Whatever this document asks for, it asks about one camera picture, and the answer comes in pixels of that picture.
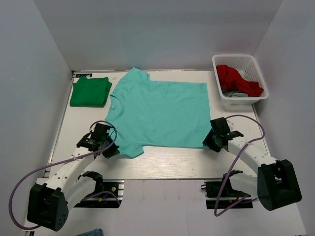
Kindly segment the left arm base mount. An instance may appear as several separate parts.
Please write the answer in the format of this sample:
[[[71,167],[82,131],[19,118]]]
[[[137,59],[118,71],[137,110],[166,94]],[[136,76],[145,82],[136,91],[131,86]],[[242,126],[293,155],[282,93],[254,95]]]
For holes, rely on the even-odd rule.
[[[124,193],[123,180],[107,180],[102,175],[87,171],[78,177],[78,180],[92,180],[95,184],[93,192],[85,196],[75,208],[119,208]]]

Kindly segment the folded green t-shirt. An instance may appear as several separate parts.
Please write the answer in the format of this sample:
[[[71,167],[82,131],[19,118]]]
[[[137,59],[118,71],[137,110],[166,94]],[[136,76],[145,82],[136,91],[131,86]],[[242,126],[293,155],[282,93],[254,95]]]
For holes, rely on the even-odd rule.
[[[71,107],[104,107],[111,87],[112,83],[108,77],[87,78],[82,76],[73,84],[69,104]]]

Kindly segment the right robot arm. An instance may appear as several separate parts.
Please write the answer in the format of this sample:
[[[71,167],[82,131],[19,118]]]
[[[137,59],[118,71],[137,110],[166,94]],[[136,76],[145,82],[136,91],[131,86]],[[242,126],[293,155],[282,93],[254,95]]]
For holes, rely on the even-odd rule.
[[[238,204],[250,205],[258,200],[268,210],[276,210],[302,200],[293,164],[287,159],[277,160],[257,149],[239,131],[234,131],[227,118],[210,121],[211,130],[203,145],[219,153],[235,155],[221,181],[206,181],[201,189],[214,201],[215,216],[219,208],[226,212]]]

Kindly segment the blue label sticker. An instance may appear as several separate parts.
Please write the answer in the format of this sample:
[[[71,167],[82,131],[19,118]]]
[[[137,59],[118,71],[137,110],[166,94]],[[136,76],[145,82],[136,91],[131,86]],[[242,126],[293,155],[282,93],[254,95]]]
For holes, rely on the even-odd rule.
[[[81,73],[81,74],[76,74],[75,75],[76,78],[81,78],[81,77],[91,78],[92,76],[93,76],[92,73]]]

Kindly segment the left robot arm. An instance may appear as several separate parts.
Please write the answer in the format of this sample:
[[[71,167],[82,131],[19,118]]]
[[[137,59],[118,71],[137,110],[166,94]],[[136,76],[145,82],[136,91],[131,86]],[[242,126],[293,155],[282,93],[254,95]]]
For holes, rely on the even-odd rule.
[[[86,168],[100,155],[110,158],[119,154],[113,124],[107,121],[95,122],[89,133],[77,143],[76,148],[61,168],[43,184],[36,183],[30,190],[27,220],[59,231],[65,224],[70,210],[88,197],[103,193],[103,176]]]

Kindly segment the white plastic basket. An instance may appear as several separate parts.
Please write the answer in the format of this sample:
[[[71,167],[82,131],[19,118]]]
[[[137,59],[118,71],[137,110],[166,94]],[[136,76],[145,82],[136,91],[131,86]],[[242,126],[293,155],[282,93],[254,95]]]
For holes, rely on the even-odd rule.
[[[236,105],[249,105],[254,104],[259,100],[267,99],[269,92],[265,84],[264,78],[261,74],[259,66],[255,58],[251,55],[245,54],[219,54],[212,56],[212,63],[217,81],[217,87],[219,90],[220,101],[225,106],[236,106]],[[227,65],[236,69],[243,79],[248,82],[257,82],[259,86],[264,89],[262,95],[259,97],[227,97],[223,94],[222,88],[219,82],[219,76],[216,69],[218,65]]]

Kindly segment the dark teal cloth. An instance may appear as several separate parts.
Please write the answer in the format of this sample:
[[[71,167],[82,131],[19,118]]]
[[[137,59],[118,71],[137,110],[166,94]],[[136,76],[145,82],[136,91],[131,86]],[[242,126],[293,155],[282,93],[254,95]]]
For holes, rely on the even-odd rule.
[[[94,229],[88,232],[78,234],[77,236],[104,236],[104,232],[101,228],[98,228],[98,229]]]

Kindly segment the teal t-shirt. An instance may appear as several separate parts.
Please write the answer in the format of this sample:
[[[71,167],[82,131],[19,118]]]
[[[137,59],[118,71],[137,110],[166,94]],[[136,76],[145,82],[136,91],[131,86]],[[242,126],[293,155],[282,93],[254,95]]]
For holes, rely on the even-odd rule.
[[[117,129],[119,152],[143,154],[144,146],[203,148],[211,129],[206,83],[153,81],[132,68],[110,95],[106,121]]]

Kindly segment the grey garment in basket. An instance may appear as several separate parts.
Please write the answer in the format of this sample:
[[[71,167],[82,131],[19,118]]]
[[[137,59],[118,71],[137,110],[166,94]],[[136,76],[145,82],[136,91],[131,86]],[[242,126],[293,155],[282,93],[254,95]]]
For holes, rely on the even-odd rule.
[[[242,91],[240,91],[240,90],[228,90],[228,89],[224,89],[223,91],[222,91],[222,93],[223,93],[223,95],[225,96],[225,97],[234,97],[234,98],[236,98],[236,97],[240,97],[240,98],[247,98],[247,97],[249,97],[249,95],[248,94],[246,94],[246,93],[244,93],[244,92],[242,92]]]

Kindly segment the red t-shirt in basket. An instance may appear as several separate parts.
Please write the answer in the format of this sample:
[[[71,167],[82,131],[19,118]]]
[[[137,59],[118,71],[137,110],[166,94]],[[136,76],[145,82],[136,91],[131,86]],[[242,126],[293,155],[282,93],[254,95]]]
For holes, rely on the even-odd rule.
[[[234,68],[227,65],[216,66],[221,89],[239,90],[251,97],[260,97],[264,89],[259,82],[246,81]]]

